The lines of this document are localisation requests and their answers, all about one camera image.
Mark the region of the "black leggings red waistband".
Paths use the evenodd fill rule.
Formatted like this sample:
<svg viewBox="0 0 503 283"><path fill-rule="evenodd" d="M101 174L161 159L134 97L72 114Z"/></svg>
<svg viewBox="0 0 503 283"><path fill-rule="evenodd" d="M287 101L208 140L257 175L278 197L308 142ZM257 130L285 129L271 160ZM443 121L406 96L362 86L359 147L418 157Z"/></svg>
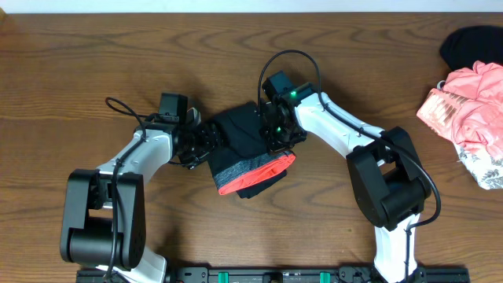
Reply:
<svg viewBox="0 0 503 283"><path fill-rule="evenodd" d="M223 140L207 159L222 196L237 193L242 199L250 199L285 177L296 160L292 151L268 153L256 110L256 103L251 101L210 119Z"/></svg>

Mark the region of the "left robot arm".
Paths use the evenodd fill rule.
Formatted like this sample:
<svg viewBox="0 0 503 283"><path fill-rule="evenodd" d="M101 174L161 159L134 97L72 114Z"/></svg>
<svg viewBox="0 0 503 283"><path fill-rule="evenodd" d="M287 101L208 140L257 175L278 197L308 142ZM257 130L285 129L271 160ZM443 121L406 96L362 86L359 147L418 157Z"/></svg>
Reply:
<svg viewBox="0 0 503 283"><path fill-rule="evenodd" d="M134 117L132 140L93 170L68 177L60 253L77 263L77 282L174 282L168 260L146 245L145 186L165 164L193 169L223 143L181 94L163 93L157 112L137 114L114 97L105 104Z"/></svg>

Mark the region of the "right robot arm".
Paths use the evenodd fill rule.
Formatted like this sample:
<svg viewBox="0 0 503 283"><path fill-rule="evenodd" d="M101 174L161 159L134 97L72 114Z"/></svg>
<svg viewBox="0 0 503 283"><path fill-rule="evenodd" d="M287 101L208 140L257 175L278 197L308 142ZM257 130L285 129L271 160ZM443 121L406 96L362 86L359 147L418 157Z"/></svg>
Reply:
<svg viewBox="0 0 503 283"><path fill-rule="evenodd" d="M260 78L260 134L282 153L314 134L347 161L357 205L375 228L374 268L385 282L411 282L417 271L414 233L431 184L405 130L383 130L355 118L312 83L295 86L277 72Z"/></svg>

